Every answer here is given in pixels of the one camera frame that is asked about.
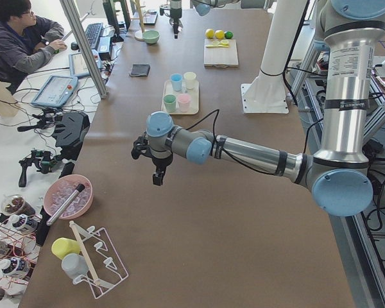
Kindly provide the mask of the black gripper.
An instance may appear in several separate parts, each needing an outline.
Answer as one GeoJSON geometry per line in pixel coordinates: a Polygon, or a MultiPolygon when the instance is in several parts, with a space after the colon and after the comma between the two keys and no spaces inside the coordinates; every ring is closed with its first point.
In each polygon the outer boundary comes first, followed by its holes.
{"type": "Polygon", "coordinates": [[[158,154],[153,154],[146,132],[144,132],[133,142],[131,150],[131,156],[134,160],[137,160],[141,155],[152,159],[153,164],[156,166],[156,171],[152,176],[153,184],[161,186],[163,184],[163,175],[166,173],[166,167],[173,161],[173,154],[165,154],[164,158],[159,158],[158,154]]]}
{"type": "Polygon", "coordinates": [[[173,21],[174,38],[178,38],[178,34],[182,31],[182,9],[170,9],[170,19],[173,21]]]}

